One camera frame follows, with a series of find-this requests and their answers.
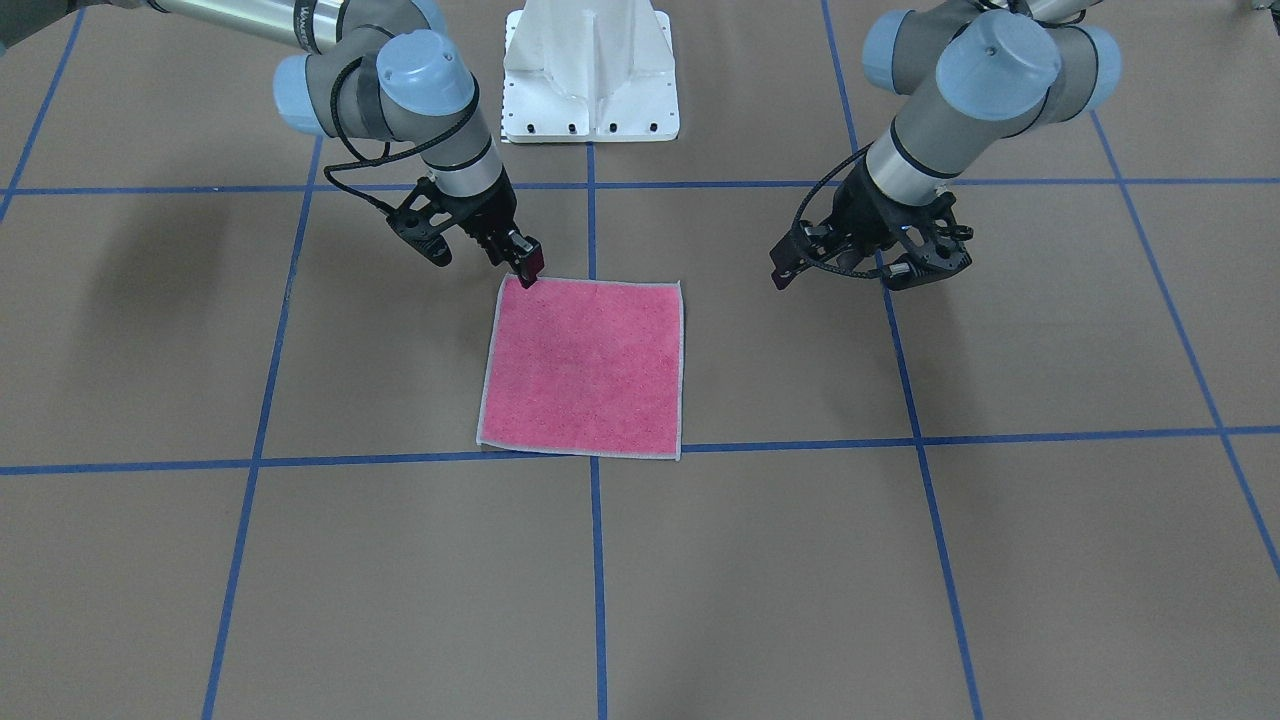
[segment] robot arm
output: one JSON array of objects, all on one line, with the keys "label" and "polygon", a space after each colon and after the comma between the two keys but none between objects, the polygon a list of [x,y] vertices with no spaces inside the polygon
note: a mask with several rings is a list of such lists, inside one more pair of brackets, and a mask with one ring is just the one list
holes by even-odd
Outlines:
[{"label": "robot arm", "polygon": [[[1091,110],[1119,82],[1115,40],[1068,22],[1093,4],[1033,0],[1018,13],[988,0],[947,0],[928,13],[882,17],[864,46],[867,77],[911,97],[888,129],[851,158],[854,170],[826,220],[800,219],[814,193],[805,199],[769,254],[778,290],[812,266],[881,279],[891,290],[968,268],[973,231],[956,224],[948,182],[997,140]],[[890,265],[854,269],[895,245],[906,252]]]},{"label": "robot arm", "polygon": [[[275,104],[292,128],[338,137],[351,150],[355,161],[325,168],[330,182],[374,205],[436,265],[452,260],[443,233],[460,225],[493,265],[508,263],[525,287],[538,279],[541,246],[516,225],[516,195],[480,113],[479,86],[433,0],[0,0],[0,42],[13,45],[82,6],[143,1],[306,50],[276,68]],[[349,138],[413,147],[364,158]],[[335,178],[413,155],[426,177],[398,206]]]}]

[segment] blue tape line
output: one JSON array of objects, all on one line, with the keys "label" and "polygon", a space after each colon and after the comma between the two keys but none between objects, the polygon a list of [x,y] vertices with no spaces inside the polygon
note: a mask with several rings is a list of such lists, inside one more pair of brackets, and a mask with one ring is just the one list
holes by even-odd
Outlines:
[{"label": "blue tape line", "polygon": [[40,111],[36,113],[36,120],[31,124],[31,132],[27,133],[27,142],[22,146],[22,155],[18,156],[18,165],[13,169],[13,176],[9,178],[9,192],[5,193],[4,199],[0,200],[0,222],[9,213],[9,205],[14,199],[14,190],[18,187],[18,181],[22,179],[22,173],[27,169],[27,160],[31,159],[31,151],[36,147],[36,138],[40,136],[40,128],[45,126],[45,117],[49,115],[49,106],[54,102],[54,94],[58,92],[58,83],[63,81],[63,73],[67,70],[67,61],[72,58],[72,50],[76,49],[76,40],[79,37],[81,26],[84,24],[84,10],[76,13],[76,23],[72,26],[72,33],[67,37],[67,46],[63,47],[63,56],[58,60],[58,68],[54,70],[54,78],[49,81],[49,91],[45,92],[45,100],[40,104]]},{"label": "blue tape line", "polygon": [[1226,433],[1233,436],[1274,436],[1280,434],[1280,425],[1243,425],[1226,428]]},{"label": "blue tape line", "polygon": [[1115,178],[956,178],[951,184],[1116,184]]},{"label": "blue tape line", "polygon": [[1178,331],[1178,338],[1183,343],[1183,351],[1187,352],[1187,360],[1190,361],[1192,372],[1196,374],[1196,382],[1199,383],[1201,395],[1204,396],[1204,402],[1208,405],[1210,415],[1213,418],[1213,425],[1221,429],[1222,416],[1219,414],[1217,404],[1213,401],[1213,395],[1208,389],[1208,382],[1204,379],[1204,372],[1201,370],[1199,360],[1196,357],[1196,350],[1192,348],[1190,337],[1187,334],[1187,328],[1183,325],[1183,318],[1178,313],[1178,306],[1174,304],[1174,296],[1169,291],[1169,284],[1165,282],[1164,273],[1160,272],[1160,264],[1156,263],[1156,254],[1151,249],[1147,229],[1142,224],[1142,218],[1138,217],[1138,208],[1133,202],[1133,196],[1129,195],[1129,188],[1125,187],[1125,179],[1120,173],[1120,165],[1116,163],[1116,156],[1111,151],[1111,142],[1107,141],[1106,132],[1102,129],[1102,120],[1098,119],[1097,111],[1093,110],[1089,111],[1089,117],[1093,118],[1093,128],[1098,133],[1098,140],[1102,141],[1102,151],[1106,152],[1107,163],[1111,164],[1111,172],[1116,176],[1120,193],[1124,195],[1125,206],[1129,209],[1129,218],[1133,220],[1134,228],[1138,231],[1138,240],[1142,242],[1142,250],[1147,255],[1147,264],[1151,265],[1151,272],[1156,275],[1156,284],[1160,286],[1160,293],[1165,299],[1165,307],[1169,310],[1169,315],[1174,320],[1174,328]]},{"label": "blue tape line", "polygon": [[[836,46],[836,33],[831,22],[831,8],[827,0],[822,0],[822,14],[827,23],[827,42],[831,46],[831,58],[836,68],[836,82],[840,87],[840,101],[845,111],[845,124],[849,129],[849,146],[858,150],[858,133],[854,128],[854,117],[849,106],[849,94],[845,87],[845,74],[840,67],[840,51]],[[876,252],[876,263],[883,265],[883,256]],[[960,650],[960,662],[964,667],[965,685],[969,689],[969,705],[973,708],[974,720],[982,720],[982,700],[978,696],[978,680],[974,676],[973,661],[969,657],[969,639],[964,629],[964,616],[960,612],[960,597],[956,594],[955,578],[951,573],[951,557],[947,552],[947,541],[942,530],[942,516],[938,512],[937,498],[933,495],[933,478],[929,471],[929,460],[922,443],[920,419],[915,409],[915,395],[911,391],[911,377],[906,366],[906,354],[902,351],[902,336],[897,327],[897,315],[893,311],[893,299],[887,287],[881,287],[884,299],[884,314],[888,318],[890,334],[893,340],[893,355],[897,359],[899,379],[902,384],[902,398],[906,402],[906,416],[911,424],[911,445],[915,446],[916,460],[920,466],[920,478],[924,483],[924,495],[929,506],[929,520],[933,525],[933,539],[938,548],[938,564],[942,569],[942,580],[946,585],[947,603],[951,607],[951,623],[955,629],[956,646]]]},{"label": "blue tape line", "polygon": [[248,519],[253,511],[253,495],[257,492],[257,466],[248,470],[244,483],[244,500],[241,502],[239,524],[236,527],[236,547],[232,550],[232,568],[227,574],[227,591],[223,593],[223,612],[218,618],[218,638],[214,641],[214,660],[209,666],[209,685],[205,688],[205,706],[201,720],[212,720],[214,702],[218,700],[218,682],[223,675],[223,657],[227,651],[227,635],[232,628],[232,609],[236,605],[236,588],[239,584],[241,562],[244,560],[244,541],[248,537]]},{"label": "blue tape line", "polygon": [[948,445],[1018,445],[1029,442],[1100,442],[1115,439],[1152,439],[1178,437],[1217,437],[1216,428],[1160,428],[1143,430],[1098,430],[1079,433],[1012,433],[996,436],[945,436],[924,437],[920,442],[931,447]]},{"label": "blue tape line", "polygon": [[1277,184],[1280,178],[1124,178],[1125,184]]},{"label": "blue tape line", "polygon": [[955,625],[956,647],[960,650],[960,662],[964,665],[964,680],[969,688],[969,705],[974,720],[982,720],[982,698],[978,696],[978,679],[973,671],[969,655],[969,637],[964,629],[964,615],[960,612],[960,594],[956,592],[955,574],[951,571],[951,552],[947,550],[946,533],[942,530],[942,514],[938,511],[938,498],[933,492],[933,473],[923,445],[915,446],[915,459],[924,477],[924,500],[929,505],[929,523],[933,524],[933,542],[938,548],[938,562],[942,565],[942,582],[947,588],[947,605],[951,607],[951,623]]},{"label": "blue tape line", "polygon": [[[760,187],[813,187],[817,181],[805,179],[754,179],[754,181],[636,181],[636,182],[596,182],[595,190],[716,190],[716,188],[760,188]],[[1280,184],[1280,178],[1125,178],[1125,184],[1189,184],[1189,186],[1230,186],[1230,184]],[[954,184],[964,186],[1073,186],[1073,184],[1119,184],[1112,178],[956,178]],[[840,184],[838,179],[827,183]],[[413,188],[408,183],[356,183],[356,190],[367,192],[407,192]],[[517,182],[516,190],[586,190],[585,182]],[[174,187],[15,187],[0,190],[0,195],[198,195],[198,193],[242,193],[242,192],[303,192],[302,184],[236,184],[236,186],[174,186]],[[338,192],[330,184],[316,184],[315,192]]]},{"label": "blue tape line", "polygon": [[1262,516],[1258,500],[1253,496],[1253,488],[1249,487],[1249,480],[1244,475],[1240,459],[1235,455],[1235,445],[1231,443],[1231,437],[1225,432],[1222,433],[1222,448],[1226,450],[1226,457],[1231,461],[1231,471],[1235,473],[1235,482],[1240,486],[1240,492],[1244,495],[1244,503],[1249,507],[1249,515],[1253,515],[1253,524],[1257,525],[1258,534],[1262,536],[1262,547],[1267,550],[1267,557],[1271,559],[1271,569],[1275,570],[1276,578],[1280,579],[1280,552],[1276,551],[1276,543],[1271,539],[1267,521]]},{"label": "blue tape line", "polygon": [[214,642],[214,659],[209,666],[209,685],[205,688],[205,706],[201,720],[212,720],[214,705],[218,701],[218,683],[221,679],[223,657],[227,652],[227,635],[230,632],[232,610],[236,605],[236,588],[239,583],[241,562],[244,559],[244,542],[248,537],[250,518],[253,512],[253,495],[257,492],[259,462],[266,445],[266,427],[271,419],[271,401],[275,396],[275,380],[280,369],[280,355],[284,351],[284,331],[289,324],[289,304],[293,300],[293,281],[298,274],[298,258],[302,255],[302,240],[306,237],[307,219],[311,214],[312,187],[320,168],[321,137],[315,140],[311,150],[311,167],[307,170],[307,190],[302,195],[302,209],[298,213],[298,227],[293,234],[293,252],[289,256],[289,273],[284,281],[284,296],[280,300],[280,318],[275,327],[275,345],[271,347],[271,364],[266,373],[266,388],[262,391],[262,409],[259,413],[257,434],[253,439],[253,456],[244,482],[244,501],[241,505],[239,525],[236,529],[236,547],[232,551],[232,566],[227,574],[227,592],[223,596],[223,612],[218,621],[218,638]]},{"label": "blue tape line", "polygon": [[595,278],[595,143],[586,143],[586,277]]},{"label": "blue tape line", "polygon": [[604,520],[600,514],[600,459],[591,457],[591,548],[595,575],[595,707],[598,720],[609,717],[609,673],[604,624]]},{"label": "blue tape line", "polygon": [[81,475],[92,473],[151,473],[156,470],[241,470],[252,462],[244,460],[173,460],[156,462],[78,462],[69,465],[13,465],[0,468],[0,477],[18,475]]},{"label": "blue tape line", "polygon": [[818,181],[635,181],[635,182],[598,182],[598,190],[713,190],[713,188],[753,188],[753,187],[813,187]]},{"label": "blue tape line", "polygon": [[517,452],[503,450],[497,452],[403,452],[390,455],[330,455],[319,457],[264,457],[261,468],[324,468],[343,465],[402,465],[410,462],[468,462],[476,460],[538,460],[548,457],[567,457],[566,455],[543,452]]},{"label": "blue tape line", "polygon": [[836,44],[836,28],[831,22],[831,5],[822,0],[822,20],[827,24],[827,46],[831,49],[831,63],[836,68],[836,87],[840,88],[840,106],[845,110],[845,128],[849,142],[858,150],[858,131],[854,128],[854,111],[849,106],[849,90],[845,87],[845,69],[840,65],[840,47]]},{"label": "blue tape line", "polygon": [[[1156,428],[1135,430],[1084,430],[1074,433],[1015,433],[991,436],[924,436],[919,439],[925,447],[966,446],[966,445],[1019,445],[1037,442],[1107,442],[1125,439],[1157,439],[1184,437],[1229,436],[1280,436],[1280,425],[1247,425],[1238,428]],[[879,447],[914,447],[915,438],[865,438],[865,439],[818,439],[818,441],[771,441],[771,442],[718,442],[690,443],[681,446],[684,454],[735,454],[735,452],[796,452],[808,450],[869,450]],[[259,468],[319,468],[346,465],[394,465],[416,462],[476,462],[500,460],[543,460],[571,457],[564,454],[503,451],[465,451],[465,452],[403,452],[389,455],[324,455],[228,459],[228,460],[160,460],[154,462],[83,462],[67,465],[9,465],[0,466],[0,477],[22,475],[74,475],[92,473],[146,473],[156,470],[225,470]]]},{"label": "blue tape line", "polygon": [[174,187],[24,187],[14,195],[204,195],[232,192],[306,192],[305,184],[192,184]]},{"label": "blue tape line", "polygon": [[870,447],[913,447],[913,438],[869,438],[869,439],[818,439],[818,441],[778,441],[778,442],[721,442],[681,446],[681,452],[781,452],[795,450],[858,450]]},{"label": "blue tape line", "polygon": [[1249,487],[1249,480],[1244,475],[1244,469],[1240,466],[1239,460],[1235,456],[1235,447],[1231,445],[1231,436],[1222,423],[1222,415],[1219,413],[1217,402],[1213,400],[1213,393],[1210,391],[1208,380],[1204,379],[1204,372],[1201,369],[1199,360],[1196,357],[1196,350],[1192,347],[1190,336],[1187,333],[1187,327],[1183,324],[1181,314],[1178,311],[1178,305],[1174,302],[1172,292],[1169,290],[1169,283],[1165,282],[1165,275],[1160,270],[1160,263],[1156,260],[1156,252],[1151,246],[1151,240],[1147,236],[1147,229],[1142,224],[1142,217],[1138,214],[1138,206],[1133,201],[1133,196],[1129,193],[1129,187],[1125,182],[1124,174],[1120,172],[1120,163],[1116,161],[1115,152],[1111,150],[1111,142],[1107,140],[1107,132],[1102,127],[1102,119],[1098,118],[1096,110],[1089,110],[1089,117],[1093,118],[1093,128],[1098,133],[1098,140],[1102,142],[1102,151],[1106,152],[1107,161],[1111,164],[1111,172],[1115,173],[1116,181],[1120,183],[1120,192],[1124,195],[1125,206],[1129,209],[1129,217],[1133,219],[1134,228],[1138,231],[1138,240],[1142,242],[1142,250],[1147,255],[1147,263],[1151,265],[1151,272],[1156,275],[1156,284],[1160,286],[1160,292],[1165,299],[1165,306],[1169,310],[1169,316],[1174,320],[1174,327],[1178,329],[1178,338],[1183,343],[1183,350],[1187,352],[1187,360],[1192,365],[1192,370],[1196,374],[1196,382],[1199,383],[1201,393],[1204,396],[1204,404],[1208,406],[1208,413],[1213,418],[1213,425],[1217,428],[1222,439],[1222,450],[1226,451],[1228,460],[1231,462],[1231,471],[1235,473],[1235,482],[1240,486],[1240,492],[1244,493],[1244,502],[1249,507],[1249,514],[1253,515],[1253,524],[1258,528],[1258,536],[1262,539],[1262,546],[1266,548],[1267,557],[1271,559],[1271,568],[1275,570],[1277,578],[1280,578],[1280,553],[1276,552],[1275,541],[1271,538],[1271,532],[1267,529],[1266,520],[1262,518],[1262,511],[1258,509],[1257,500],[1253,496],[1253,489]]},{"label": "blue tape line", "polygon": [[[876,264],[883,266],[884,258],[876,252]],[[929,523],[933,527],[933,542],[938,551],[938,564],[942,569],[942,584],[947,591],[947,606],[951,609],[951,625],[955,629],[956,647],[960,651],[960,664],[964,669],[965,687],[969,691],[969,706],[973,710],[974,720],[982,720],[982,698],[978,694],[978,678],[973,670],[973,659],[969,655],[969,637],[964,628],[964,615],[960,611],[960,596],[956,592],[955,574],[951,570],[951,552],[947,550],[946,533],[942,529],[942,514],[938,511],[938,498],[933,492],[933,473],[929,470],[929,459],[924,451],[923,433],[920,432],[920,416],[915,409],[915,392],[911,389],[911,375],[906,366],[906,352],[902,350],[902,334],[897,325],[897,313],[893,310],[893,297],[887,287],[881,287],[884,299],[884,314],[888,318],[890,334],[893,338],[893,355],[897,359],[899,379],[902,383],[902,397],[906,402],[906,416],[911,424],[911,439],[915,446],[915,459],[920,466],[920,478],[924,482],[924,500],[929,506]]]}]

